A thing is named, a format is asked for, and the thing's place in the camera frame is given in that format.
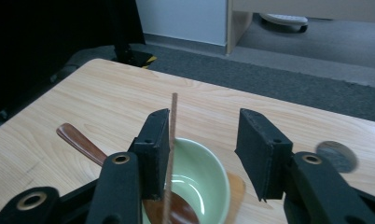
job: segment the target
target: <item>thin wooden stick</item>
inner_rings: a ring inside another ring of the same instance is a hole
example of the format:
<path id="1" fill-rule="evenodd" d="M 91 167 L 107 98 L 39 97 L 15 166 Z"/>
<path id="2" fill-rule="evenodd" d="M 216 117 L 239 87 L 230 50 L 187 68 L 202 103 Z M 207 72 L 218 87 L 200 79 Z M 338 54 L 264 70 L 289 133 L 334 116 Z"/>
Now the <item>thin wooden stick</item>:
<path id="1" fill-rule="evenodd" d="M 162 224 L 168 224 L 170 220 L 170 203 L 171 203 L 171 174 L 174 166 L 174 141 L 175 141 L 175 124 L 176 124 L 176 104 L 178 101 L 178 93 L 173 93 L 171 104 L 171 120 L 170 120 L 170 154 L 167 164 L 166 184 L 164 191 L 164 210 Z"/>

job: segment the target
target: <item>spoon head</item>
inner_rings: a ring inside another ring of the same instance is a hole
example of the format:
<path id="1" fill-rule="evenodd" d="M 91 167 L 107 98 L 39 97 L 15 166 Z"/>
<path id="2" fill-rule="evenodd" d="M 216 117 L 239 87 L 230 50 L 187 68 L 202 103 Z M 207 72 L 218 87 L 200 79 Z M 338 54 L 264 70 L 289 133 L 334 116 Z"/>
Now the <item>spoon head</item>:
<path id="1" fill-rule="evenodd" d="M 146 215 L 152 224 L 161 224 L 163 201 L 143 200 Z M 179 195 L 172 192 L 170 221 L 176 223 L 200 223 L 193 208 Z"/>

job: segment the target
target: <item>caster wheel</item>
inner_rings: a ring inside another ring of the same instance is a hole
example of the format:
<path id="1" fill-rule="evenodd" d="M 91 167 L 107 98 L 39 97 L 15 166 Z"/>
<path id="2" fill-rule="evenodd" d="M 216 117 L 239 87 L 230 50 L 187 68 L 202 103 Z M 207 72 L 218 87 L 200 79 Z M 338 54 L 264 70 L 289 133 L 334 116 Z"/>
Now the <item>caster wheel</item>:
<path id="1" fill-rule="evenodd" d="M 299 32 L 300 33 L 306 32 L 308 27 L 309 27 L 308 25 L 301 26 Z"/>

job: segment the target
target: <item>light green ceramic bowl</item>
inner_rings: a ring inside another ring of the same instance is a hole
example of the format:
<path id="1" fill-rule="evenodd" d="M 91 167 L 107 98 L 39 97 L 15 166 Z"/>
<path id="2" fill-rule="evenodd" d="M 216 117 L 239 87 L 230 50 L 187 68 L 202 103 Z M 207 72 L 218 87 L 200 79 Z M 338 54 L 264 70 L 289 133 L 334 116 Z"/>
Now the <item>light green ceramic bowl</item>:
<path id="1" fill-rule="evenodd" d="M 228 176 L 217 157 L 203 145 L 177 138 L 172 190 L 193 207 L 200 223 L 224 223 L 229 211 Z M 149 223 L 144 214 L 144 223 Z"/>

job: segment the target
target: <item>bowl rim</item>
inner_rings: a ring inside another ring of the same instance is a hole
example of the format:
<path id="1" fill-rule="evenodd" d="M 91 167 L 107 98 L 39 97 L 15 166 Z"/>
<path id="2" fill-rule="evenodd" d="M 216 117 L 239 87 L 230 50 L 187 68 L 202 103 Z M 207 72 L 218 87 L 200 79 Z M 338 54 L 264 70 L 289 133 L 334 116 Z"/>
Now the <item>bowl rim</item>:
<path id="1" fill-rule="evenodd" d="M 216 161 L 216 163 L 218 164 L 218 166 L 220 167 L 221 169 L 221 172 L 222 172 L 222 175 L 224 176 L 225 178 L 225 187 L 226 187 L 226 202 L 223 206 L 223 210 L 225 212 L 222 213 L 222 216 L 219 218 L 219 222 L 218 223 L 225 223 L 226 221 L 226 218 L 229 214 L 229 208 L 230 208 L 230 201 L 231 201 L 231 189 L 230 189 L 230 183 L 229 183 L 229 177 L 228 177 L 228 173 L 226 172 L 226 169 L 225 167 L 223 166 L 222 162 L 219 160 L 219 158 L 214 154 L 214 152 L 211 151 L 211 149 L 209 149 L 208 147 L 204 146 L 203 144 L 201 143 L 198 143 L 196 141 L 193 141 L 191 139 L 188 139 L 188 138 L 183 138 L 183 137 L 176 137 L 175 140 L 177 141 L 185 141 L 185 142 L 189 142 L 189 143 L 192 143 L 192 144 L 195 144 L 195 145 L 198 145 L 200 147 L 202 147 L 203 149 L 205 149 L 205 151 L 207 151 Z"/>

